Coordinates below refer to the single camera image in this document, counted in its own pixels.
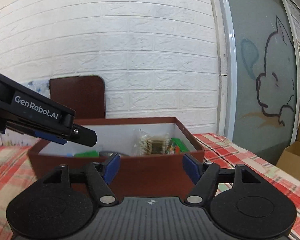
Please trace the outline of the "green rectangular block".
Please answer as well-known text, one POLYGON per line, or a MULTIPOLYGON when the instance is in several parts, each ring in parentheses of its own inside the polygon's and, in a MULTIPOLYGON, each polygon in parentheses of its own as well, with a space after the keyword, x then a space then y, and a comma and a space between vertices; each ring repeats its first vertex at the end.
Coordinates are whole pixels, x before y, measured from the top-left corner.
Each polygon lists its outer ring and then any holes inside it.
POLYGON ((74 154, 74 158, 98 158, 98 157, 99 157, 99 153, 96 150, 74 154))

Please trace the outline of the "cotton swab bag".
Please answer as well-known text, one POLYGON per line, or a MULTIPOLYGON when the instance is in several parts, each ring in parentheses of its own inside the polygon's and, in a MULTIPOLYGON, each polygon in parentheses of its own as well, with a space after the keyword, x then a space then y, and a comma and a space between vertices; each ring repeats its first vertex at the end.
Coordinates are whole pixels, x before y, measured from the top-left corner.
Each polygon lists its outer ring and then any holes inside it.
POLYGON ((169 133, 147 133, 142 129, 134 130, 133 156, 165 155, 170 142, 169 133))

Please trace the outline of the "green orange small box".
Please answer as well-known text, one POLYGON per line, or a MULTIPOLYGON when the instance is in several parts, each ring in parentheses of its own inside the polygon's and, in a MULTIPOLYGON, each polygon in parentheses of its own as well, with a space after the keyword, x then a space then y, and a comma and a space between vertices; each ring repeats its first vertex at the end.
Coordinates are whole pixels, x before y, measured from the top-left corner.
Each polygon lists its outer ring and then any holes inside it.
POLYGON ((187 146, 178 138, 171 138, 165 153, 168 155, 181 154, 189 152, 187 146))

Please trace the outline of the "brown white storage box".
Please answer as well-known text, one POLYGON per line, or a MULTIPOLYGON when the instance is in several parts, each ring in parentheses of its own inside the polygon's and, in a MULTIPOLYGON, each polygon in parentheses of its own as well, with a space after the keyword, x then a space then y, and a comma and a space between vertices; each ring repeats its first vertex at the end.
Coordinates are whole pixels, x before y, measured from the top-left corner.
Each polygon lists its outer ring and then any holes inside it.
MULTIPOLYGON (((122 154, 120 169, 110 188, 118 199, 123 197, 177 196, 184 199, 193 187, 183 171, 182 154, 134 156, 141 132, 151 136, 168 135, 179 138, 190 153, 202 161, 204 148, 176 117, 78 119, 76 123, 92 129, 97 134, 94 150, 122 154)), ((75 158, 75 153, 91 148, 68 142, 65 145, 46 140, 38 141, 27 155, 37 178, 42 178, 54 167, 65 164, 80 168, 85 164, 103 162, 104 157, 75 158)))

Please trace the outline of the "brown box lid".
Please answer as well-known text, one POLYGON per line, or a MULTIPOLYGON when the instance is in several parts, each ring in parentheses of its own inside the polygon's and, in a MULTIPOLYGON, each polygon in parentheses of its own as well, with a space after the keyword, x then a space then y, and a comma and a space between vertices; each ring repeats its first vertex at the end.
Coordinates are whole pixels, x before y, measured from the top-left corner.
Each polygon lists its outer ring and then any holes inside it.
POLYGON ((106 118, 106 88, 96 75, 51 79, 50 98, 76 111, 77 119, 106 118))

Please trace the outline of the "red checkered tablecloth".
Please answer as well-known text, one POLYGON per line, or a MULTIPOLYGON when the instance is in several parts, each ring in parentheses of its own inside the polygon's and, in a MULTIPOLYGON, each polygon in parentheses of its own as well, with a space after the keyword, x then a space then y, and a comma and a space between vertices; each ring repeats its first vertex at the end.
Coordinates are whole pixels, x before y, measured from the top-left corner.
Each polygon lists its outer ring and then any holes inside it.
MULTIPOLYGON (((246 164, 289 197, 296 206, 297 219, 290 239, 300 239, 300 181, 285 171, 243 149, 224 136, 215 133, 195 134, 205 149, 205 158, 222 168, 246 164)), ((11 239, 6 220, 6 206, 18 193, 35 181, 34 171, 27 156, 29 146, 0 144, 0 239, 11 239)))

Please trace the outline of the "painted glass door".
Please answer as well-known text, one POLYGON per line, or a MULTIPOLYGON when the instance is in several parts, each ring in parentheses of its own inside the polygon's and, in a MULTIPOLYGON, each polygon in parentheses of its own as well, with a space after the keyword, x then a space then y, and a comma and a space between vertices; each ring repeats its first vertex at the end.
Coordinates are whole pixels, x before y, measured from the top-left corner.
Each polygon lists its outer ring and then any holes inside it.
POLYGON ((232 140, 275 164, 292 141, 298 112, 293 34, 283 0, 223 0, 230 83, 236 92, 232 140))

